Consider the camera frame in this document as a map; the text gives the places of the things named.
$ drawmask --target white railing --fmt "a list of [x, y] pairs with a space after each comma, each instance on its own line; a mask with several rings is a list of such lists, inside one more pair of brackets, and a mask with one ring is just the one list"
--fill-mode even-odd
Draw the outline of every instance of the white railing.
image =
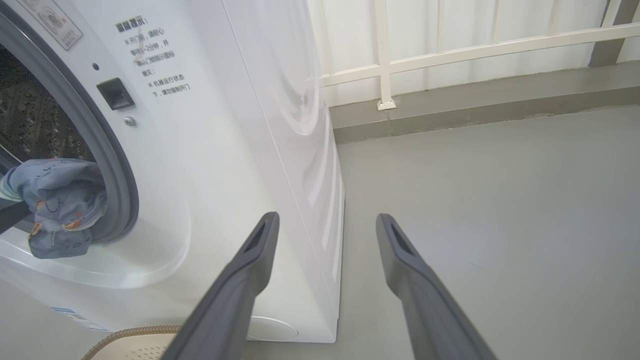
[[[433, 54], [414, 56], [400, 60], [389, 61], [388, 29], [387, 29], [387, 0], [375, 0], [376, 36], [378, 41], [378, 63], [338, 72], [331, 72], [322, 76], [322, 85], [330, 86], [348, 83], [361, 79], [380, 77], [380, 101], [378, 110], [392, 109], [396, 107], [391, 98], [391, 74], [398, 72], [423, 69], [448, 63], [456, 63], [480, 58], [489, 58], [505, 54], [522, 53], [525, 51], [540, 50], [550, 47], [585, 44], [605, 40], [640, 36], [640, 23], [613, 25], [621, 0], [611, 0], [607, 12], [599, 28], [557, 32], [560, 0], [554, 0], [545, 35], [538, 37], [521, 38], [498, 42], [500, 28], [501, 4], [504, 0], [495, 0], [492, 24], [492, 42], [486, 45], [464, 47], [451, 51], [442, 51], [442, 39], [444, 33], [443, 6], [445, 0], [438, 0], [438, 26], [437, 45], [438, 51]], [[322, 31], [325, 41], [328, 38], [324, 13], [321, 12]]]

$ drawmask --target white wall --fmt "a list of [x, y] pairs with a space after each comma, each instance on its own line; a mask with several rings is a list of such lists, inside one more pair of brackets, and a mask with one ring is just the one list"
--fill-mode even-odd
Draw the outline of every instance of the white wall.
[[[323, 74], [377, 63], [371, 0], [308, 0]], [[387, 0], [390, 59], [436, 52], [437, 0]], [[494, 0], [443, 0], [443, 50], [489, 44]], [[606, 0], [561, 0], [558, 31], [600, 26]], [[499, 40], [544, 35], [552, 0], [502, 0]], [[326, 26], [326, 37], [323, 31]], [[640, 59], [640, 40], [623, 61]], [[593, 44], [544, 49], [392, 74], [392, 94], [475, 81], [585, 67]], [[380, 98], [378, 78], [324, 90], [330, 106]]]

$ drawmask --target white washing machine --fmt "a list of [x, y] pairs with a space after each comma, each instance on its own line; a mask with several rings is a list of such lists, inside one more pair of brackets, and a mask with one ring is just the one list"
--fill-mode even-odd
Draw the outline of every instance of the white washing machine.
[[3, 1], [2, 46], [84, 138], [109, 209], [76, 258], [11, 228], [0, 276], [90, 329], [181, 324], [275, 210], [250, 338], [334, 342], [344, 186], [306, 1]]

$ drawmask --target printed instructions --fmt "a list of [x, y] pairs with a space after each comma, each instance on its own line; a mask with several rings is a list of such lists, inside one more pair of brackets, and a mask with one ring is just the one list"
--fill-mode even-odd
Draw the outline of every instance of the printed instructions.
[[115, 31], [121, 34], [128, 55], [154, 97], [175, 96], [191, 90], [188, 79], [173, 66], [176, 54], [163, 28], [149, 24], [139, 15], [116, 23]]

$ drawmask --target screw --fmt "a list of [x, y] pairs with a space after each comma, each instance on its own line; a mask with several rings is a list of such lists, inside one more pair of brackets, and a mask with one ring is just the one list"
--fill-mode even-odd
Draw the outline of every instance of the screw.
[[136, 125], [136, 119], [134, 119], [133, 117], [127, 116], [124, 118], [124, 123], [127, 126], [135, 126]]

